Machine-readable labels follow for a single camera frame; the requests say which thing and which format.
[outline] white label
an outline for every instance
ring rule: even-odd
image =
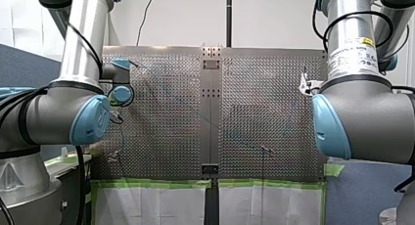
[[[334,51],[329,58],[331,70],[378,70],[378,58],[376,50],[364,43],[346,44]]]

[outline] black cable clip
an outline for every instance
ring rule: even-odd
[[[406,191],[403,190],[403,189],[406,186],[408,186],[409,184],[411,184],[413,181],[415,181],[415,175],[412,175],[409,178],[407,178],[405,181],[403,181],[402,183],[400,183],[399,185],[397,185],[393,190],[396,193],[405,193]]]

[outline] white paper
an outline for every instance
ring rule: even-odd
[[[12,28],[12,9],[0,6],[0,29]]]
[[[219,224],[249,224],[253,188],[219,188]]]
[[[254,186],[250,225],[288,225],[290,191]]]
[[[160,225],[204,225],[205,189],[162,189],[160,203]]]
[[[55,25],[49,11],[42,9],[43,21],[43,56],[60,61],[64,53],[65,39]]]
[[[203,225],[205,189],[99,189],[96,225]]]
[[[15,46],[13,31],[11,28],[0,28],[0,44],[10,47]]]
[[[15,47],[36,55],[42,53],[42,32],[35,29],[13,29]]]
[[[288,225],[320,224],[321,190],[292,189]]]
[[[42,30],[41,5],[37,0],[20,0],[11,7],[13,28]]]
[[[318,225],[321,190],[220,188],[220,224]]]

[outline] perforated metal panel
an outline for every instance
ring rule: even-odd
[[[311,99],[300,73],[324,79],[321,51],[224,49],[219,177],[316,181]]]
[[[122,57],[139,67],[131,67],[134,103],[123,110],[124,124],[112,124],[100,143],[94,178],[199,179],[202,163],[218,163],[220,178],[322,179],[311,99],[299,85],[304,68],[309,79],[325,78],[325,54],[219,48],[215,54],[220,66],[209,68],[212,55],[203,48],[105,48],[106,62]]]
[[[93,177],[200,178],[200,49],[106,48],[104,61],[127,58],[134,103],[111,124]],[[113,154],[119,151],[118,160]]]

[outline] wire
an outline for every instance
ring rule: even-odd
[[[83,161],[82,148],[80,146],[75,146],[75,148],[79,164],[79,208],[76,225],[82,225],[86,195],[85,162]]]
[[[124,123],[124,120],[118,115],[117,117],[116,117],[119,121],[115,121],[115,120],[113,120],[112,118],[110,118],[110,121],[112,122],[112,123],[114,123],[114,124],[117,124],[117,125],[121,125],[121,124],[123,124]]]
[[[15,220],[12,217],[12,214],[9,211],[9,208],[6,207],[3,200],[0,198],[0,208],[3,212],[4,216],[6,217],[6,221],[9,225],[15,225]]]
[[[149,3],[147,4],[146,10],[144,11],[143,21],[141,22],[140,28],[138,29],[137,43],[135,43],[135,46],[138,46],[138,43],[140,42],[141,29],[143,29],[144,23],[146,22],[147,11],[149,10],[149,7],[152,4],[152,2],[153,0],[149,1]]]
[[[321,39],[324,40],[323,35],[318,31],[317,25],[315,23],[315,17],[317,15],[317,7],[318,7],[318,0],[315,0],[314,10],[312,12],[312,29],[314,30],[315,34]]]
[[[88,53],[92,56],[92,59],[94,59],[95,63],[98,66],[98,70],[100,71],[100,78],[103,76],[103,63],[100,60],[100,57],[98,56],[98,53],[95,51],[94,47],[91,45],[91,43],[82,35],[82,33],[73,26],[70,22],[67,22],[68,26],[72,28],[72,30],[80,37],[82,40],[88,45],[89,50]]]
[[[388,24],[388,26],[390,28],[390,33],[389,33],[388,37],[383,42],[381,42],[381,43],[379,43],[379,44],[376,45],[377,47],[380,47],[380,46],[384,45],[385,43],[387,43],[392,38],[392,36],[393,36],[393,23],[392,23],[391,19],[389,17],[387,17],[385,14],[382,14],[380,12],[374,12],[374,11],[362,11],[362,12],[348,13],[348,14],[342,15],[341,17],[335,19],[332,23],[330,23],[330,25],[327,27],[326,31],[324,32],[324,36],[323,36],[323,46],[324,46],[324,50],[326,52],[329,51],[329,48],[328,48],[328,45],[327,45],[327,42],[328,42],[327,37],[328,37],[329,32],[331,31],[331,29],[337,23],[339,23],[342,20],[344,20],[344,19],[346,19],[346,18],[348,18],[350,16],[353,16],[353,15],[373,15],[373,16],[378,16],[378,17],[384,19],[387,22],[387,24]]]
[[[410,86],[393,86],[392,90],[407,90],[415,94],[415,87]]]
[[[0,112],[3,111],[6,107],[8,107],[9,105],[13,104],[15,101],[17,101],[18,99],[28,95],[29,93],[33,92],[33,90],[28,90],[28,91],[22,91],[10,98],[8,98],[8,100],[4,100],[3,103],[0,105]]]
[[[41,87],[37,90],[30,90],[29,92],[25,92],[23,94],[19,94],[16,96],[17,99],[13,99],[15,102],[8,108],[6,109],[6,111],[2,114],[2,116],[0,117],[0,129],[4,123],[4,121],[6,120],[6,117],[9,115],[9,113],[20,103],[24,103],[27,104],[28,102],[30,102],[33,98],[35,98],[36,96],[42,94],[43,92],[45,92],[45,90],[47,89],[47,86]]]
[[[409,41],[409,34],[410,34],[410,30],[411,28],[409,27],[409,24],[406,26],[406,37],[405,40],[403,41],[402,45],[400,45],[400,47],[394,51],[392,54],[382,58],[381,60],[379,60],[379,62],[384,62],[387,61],[388,59],[392,58],[394,55],[396,55],[397,53],[399,53],[399,51],[401,51],[403,49],[403,47],[406,45],[406,43],[408,43]]]

